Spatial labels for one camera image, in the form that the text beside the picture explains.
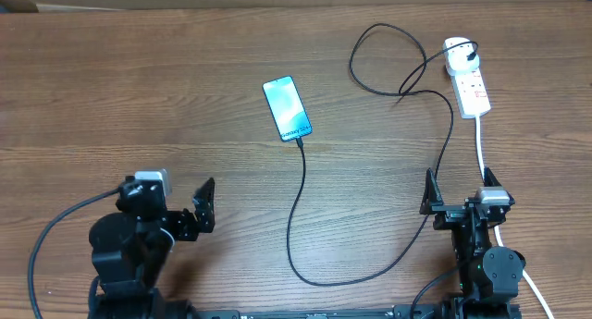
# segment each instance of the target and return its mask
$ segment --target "black cable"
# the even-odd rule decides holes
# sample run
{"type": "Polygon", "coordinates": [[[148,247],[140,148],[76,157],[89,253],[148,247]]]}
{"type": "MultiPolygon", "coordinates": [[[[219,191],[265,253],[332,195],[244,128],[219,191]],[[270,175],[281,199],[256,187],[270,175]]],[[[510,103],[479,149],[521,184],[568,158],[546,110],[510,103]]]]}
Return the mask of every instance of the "black cable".
{"type": "MultiPolygon", "coordinates": [[[[446,102],[446,104],[447,104],[447,106],[448,106],[448,108],[450,110],[450,128],[449,128],[449,131],[448,131],[448,135],[446,137],[446,140],[444,141],[444,144],[442,145],[442,149],[440,150],[440,154],[438,156],[438,161],[436,162],[436,171],[434,173],[434,177],[435,178],[438,177],[438,171],[439,171],[439,168],[440,168],[440,162],[442,161],[442,156],[444,155],[444,151],[446,150],[446,146],[448,145],[448,142],[450,141],[450,136],[452,135],[452,129],[454,128],[454,111],[452,109],[452,105],[450,104],[450,101],[443,94],[441,94],[439,92],[436,92],[436,91],[432,91],[432,90],[419,90],[419,91],[411,92],[411,89],[415,86],[415,84],[417,84],[417,82],[424,75],[424,72],[426,71],[426,66],[427,66],[427,63],[428,62],[430,62],[431,60],[433,60],[437,56],[444,54],[445,52],[447,52],[451,48],[458,47],[458,46],[461,46],[461,45],[466,44],[466,43],[473,43],[475,45],[474,51],[469,55],[469,57],[470,56],[475,57],[474,55],[476,55],[476,50],[478,48],[478,44],[476,42],[470,41],[470,42],[463,42],[463,43],[455,44],[455,45],[453,45],[451,47],[448,47],[448,48],[446,48],[446,49],[444,49],[444,50],[436,53],[435,55],[432,55],[431,57],[427,58],[427,56],[426,56],[426,50],[424,49],[424,47],[409,32],[407,32],[407,31],[405,31],[405,30],[403,30],[403,29],[401,29],[401,28],[399,28],[397,26],[393,26],[393,25],[390,25],[390,24],[387,24],[387,23],[377,23],[377,24],[372,25],[370,28],[366,29],[364,31],[364,33],[362,33],[362,36],[360,36],[360,38],[358,39],[358,42],[354,45],[353,50],[351,50],[351,56],[350,56],[350,73],[351,73],[351,77],[362,88],[364,88],[365,90],[367,90],[369,92],[376,93],[376,94],[385,95],[385,96],[398,96],[398,97],[400,97],[400,99],[399,99],[399,101],[397,101],[397,103],[400,102],[401,99],[403,97],[405,97],[406,95],[416,95],[416,94],[422,93],[422,92],[434,93],[437,96],[439,96],[442,100],[444,100],[444,102],[446,102]],[[370,30],[372,30],[375,27],[380,27],[380,26],[392,28],[392,29],[394,29],[396,31],[400,31],[400,32],[404,33],[405,35],[407,35],[407,37],[411,38],[415,42],[415,44],[417,44],[417,47],[421,51],[422,57],[424,59],[424,62],[420,66],[418,66],[414,71],[412,71],[412,73],[403,81],[403,83],[400,86],[398,92],[381,92],[381,91],[375,90],[373,88],[370,88],[367,85],[365,85],[364,83],[362,83],[356,77],[355,73],[353,72],[353,66],[352,66],[352,64],[353,64],[353,56],[357,52],[358,48],[360,48],[360,45],[364,41],[364,37],[366,36],[366,34],[370,30]],[[419,70],[420,68],[422,69],[422,71],[417,76],[417,79],[415,79],[415,81],[411,84],[411,86],[407,90],[405,90],[403,92],[402,89],[403,89],[404,85],[413,76],[413,74],[415,74],[417,72],[417,70],[419,70]]],[[[290,253],[290,227],[291,227],[292,218],[294,216],[294,211],[296,209],[296,205],[298,204],[298,201],[300,200],[300,196],[302,194],[302,189],[304,188],[304,181],[305,181],[305,178],[306,178],[306,159],[304,158],[304,145],[302,143],[302,138],[296,139],[296,143],[298,144],[298,147],[300,148],[300,151],[301,151],[301,154],[302,154],[302,183],[301,183],[300,189],[298,190],[298,194],[296,195],[296,199],[294,199],[294,204],[292,205],[292,208],[290,210],[290,217],[288,218],[288,228],[287,228],[287,231],[286,231],[286,248],[287,248],[287,252],[288,252],[288,262],[290,263],[290,267],[292,269],[292,272],[294,272],[294,274],[302,282],[304,282],[306,284],[309,284],[311,286],[316,286],[316,287],[337,287],[337,286],[352,285],[352,284],[361,283],[361,282],[365,282],[365,281],[371,280],[371,279],[373,279],[375,277],[379,277],[379,276],[385,274],[386,272],[388,272],[390,269],[392,269],[392,267],[394,267],[395,265],[397,265],[399,263],[399,261],[407,253],[407,251],[415,243],[415,240],[417,239],[417,237],[419,237],[419,234],[421,233],[422,229],[426,225],[427,218],[429,217],[429,215],[426,215],[425,216],[424,221],[422,222],[422,224],[417,229],[417,232],[415,232],[415,235],[413,236],[413,238],[411,239],[411,241],[409,242],[409,244],[407,244],[407,246],[405,247],[405,249],[403,250],[403,252],[401,252],[401,254],[397,257],[397,259],[395,259],[395,261],[393,261],[386,268],[382,269],[381,271],[379,271],[377,273],[372,274],[371,276],[366,276],[366,277],[362,277],[362,278],[356,278],[356,279],[353,279],[353,280],[342,281],[342,282],[319,283],[319,282],[314,282],[314,281],[310,281],[310,280],[306,279],[304,276],[302,276],[298,272],[298,270],[294,266],[294,262],[292,261],[291,253],[290,253]]]]}
{"type": "Polygon", "coordinates": [[[94,313],[94,310],[97,306],[96,301],[96,290],[99,288],[99,281],[100,277],[96,276],[92,282],[91,287],[89,288],[89,313],[94,313]]]}
{"type": "Polygon", "coordinates": [[[477,235],[475,232],[475,207],[470,207],[470,218],[471,218],[471,241],[473,242],[473,252],[477,250],[477,235]]]}
{"type": "Polygon", "coordinates": [[[57,222],[61,221],[64,217],[70,215],[71,213],[76,212],[77,210],[79,210],[80,208],[82,208],[86,205],[89,205],[93,202],[97,202],[101,199],[104,199],[106,197],[114,195],[117,192],[118,192],[118,189],[110,190],[110,191],[107,191],[103,194],[99,194],[95,197],[92,197],[91,199],[87,199],[83,202],[77,203],[77,204],[69,207],[67,210],[63,211],[58,216],[56,216],[51,222],[49,222],[47,224],[47,226],[45,226],[45,229],[39,235],[39,238],[37,239],[37,242],[35,242],[35,246],[33,247],[33,250],[31,251],[31,257],[29,258],[29,267],[27,269],[27,286],[29,287],[29,299],[31,301],[31,307],[33,309],[33,312],[35,313],[35,318],[43,319],[43,317],[41,316],[41,311],[39,310],[39,304],[37,304],[37,298],[35,297],[35,285],[33,283],[33,273],[35,270],[35,259],[37,258],[37,253],[39,252],[39,249],[41,249],[41,245],[43,243],[43,240],[45,239],[45,237],[47,236],[49,231],[52,229],[52,227],[54,227],[57,224],[57,222]]]}
{"type": "Polygon", "coordinates": [[[415,299],[413,299],[413,302],[411,303],[411,308],[409,309],[409,319],[414,318],[414,312],[415,312],[415,307],[417,306],[417,303],[430,288],[434,287],[436,284],[438,284],[438,283],[442,282],[443,280],[452,276],[454,273],[456,273],[456,271],[461,269],[461,267],[463,267],[467,263],[468,263],[468,261],[464,261],[462,263],[459,263],[458,265],[456,265],[454,268],[452,268],[448,272],[434,278],[430,283],[425,285],[425,287],[423,289],[421,289],[421,291],[419,291],[419,293],[417,294],[417,296],[415,296],[415,299]]]}

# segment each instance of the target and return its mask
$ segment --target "wooden table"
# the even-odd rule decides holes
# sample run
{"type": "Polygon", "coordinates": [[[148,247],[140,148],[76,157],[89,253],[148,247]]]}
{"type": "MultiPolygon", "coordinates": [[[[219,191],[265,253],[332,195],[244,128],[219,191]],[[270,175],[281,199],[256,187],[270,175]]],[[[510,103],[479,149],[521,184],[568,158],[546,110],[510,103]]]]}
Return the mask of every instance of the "wooden table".
{"type": "MultiPolygon", "coordinates": [[[[300,184],[296,144],[282,143],[261,85],[292,75],[313,123],[308,177],[292,233],[294,262],[317,281],[366,276],[407,245],[422,216],[426,168],[448,131],[433,95],[395,99],[348,74],[353,45],[384,21],[429,54],[444,39],[479,41],[492,111],[484,154],[517,204],[507,246],[558,318],[592,311],[592,6],[590,3],[360,6],[0,16],[0,317],[31,318],[26,265],[45,224],[147,166],[168,168],[169,209],[216,178],[216,230],[175,247],[159,287],[200,309],[302,310],[409,303],[454,265],[449,232],[427,227],[386,275],[342,288],[303,284],[286,258],[300,184]]],[[[356,58],[368,84],[396,90],[415,45],[377,31],[356,58]]],[[[439,58],[418,88],[445,93],[439,58]]],[[[455,115],[439,177],[448,203],[475,193],[474,122],[455,115]]],[[[46,318],[83,318],[95,271],[87,240],[108,199],[68,217],[38,257],[46,318]]],[[[456,290],[454,279],[424,302],[456,290]]],[[[524,318],[543,313],[523,281],[524,318]]]]}

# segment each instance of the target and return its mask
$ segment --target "power strip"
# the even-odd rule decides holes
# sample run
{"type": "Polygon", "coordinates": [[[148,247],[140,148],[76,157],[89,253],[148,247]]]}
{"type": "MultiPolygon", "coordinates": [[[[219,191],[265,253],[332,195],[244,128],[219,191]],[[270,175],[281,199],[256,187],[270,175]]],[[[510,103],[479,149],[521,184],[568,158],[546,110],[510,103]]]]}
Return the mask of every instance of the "power strip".
{"type": "MultiPolygon", "coordinates": [[[[443,48],[451,47],[457,43],[469,42],[463,37],[452,37],[444,42],[443,48]]],[[[474,51],[468,43],[447,51],[446,70],[452,79],[452,87],[461,111],[461,117],[471,119],[481,117],[491,110],[489,97],[485,83],[479,70],[479,55],[473,60],[467,60],[467,56],[474,51]]]]}

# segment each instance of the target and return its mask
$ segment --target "white cable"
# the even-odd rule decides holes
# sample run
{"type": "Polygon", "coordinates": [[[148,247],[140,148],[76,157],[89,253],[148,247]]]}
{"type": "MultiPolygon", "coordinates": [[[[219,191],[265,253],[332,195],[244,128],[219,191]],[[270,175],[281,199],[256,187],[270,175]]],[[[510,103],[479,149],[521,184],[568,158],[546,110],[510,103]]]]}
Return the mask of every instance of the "white cable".
{"type": "Polygon", "coordinates": [[[481,118],[475,117],[475,142],[477,145],[477,161],[479,161],[479,170],[481,178],[485,179],[485,164],[483,163],[483,154],[481,153],[481,118]]]}
{"type": "Polygon", "coordinates": [[[166,235],[170,238],[170,240],[172,241],[172,244],[170,246],[170,251],[173,252],[173,248],[175,247],[175,238],[173,237],[173,235],[170,234],[170,232],[166,231],[163,228],[160,228],[160,231],[166,233],[166,235]]]}
{"type": "MultiPolygon", "coordinates": [[[[479,170],[481,171],[481,178],[485,179],[485,163],[483,162],[483,153],[481,152],[481,119],[479,118],[479,116],[475,117],[475,143],[476,143],[476,147],[477,147],[477,160],[479,162],[479,170]]],[[[495,226],[493,228],[493,231],[496,235],[496,242],[498,243],[498,246],[503,247],[503,241],[501,241],[500,227],[495,226]]],[[[549,308],[549,306],[547,305],[547,302],[543,298],[543,295],[538,290],[533,279],[530,278],[530,276],[526,273],[526,270],[522,271],[522,275],[524,276],[524,279],[526,280],[526,282],[528,283],[530,288],[533,290],[533,292],[535,292],[535,295],[538,298],[538,301],[540,302],[540,304],[543,306],[543,309],[545,310],[547,317],[549,319],[555,319],[555,317],[553,316],[553,313],[551,312],[551,309],[549,308]]]]}

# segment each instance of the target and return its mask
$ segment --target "smartphone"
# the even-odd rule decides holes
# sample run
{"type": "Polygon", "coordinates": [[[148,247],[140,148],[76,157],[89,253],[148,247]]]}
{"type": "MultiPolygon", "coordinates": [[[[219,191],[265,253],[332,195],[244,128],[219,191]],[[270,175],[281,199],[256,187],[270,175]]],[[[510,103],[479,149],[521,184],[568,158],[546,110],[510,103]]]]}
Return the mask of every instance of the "smartphone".
{"type": "Polygon", "coordinates": [[[263,92],[282,141],[294,140],[313,132],[291,76],[264,83],[263,92]]]}

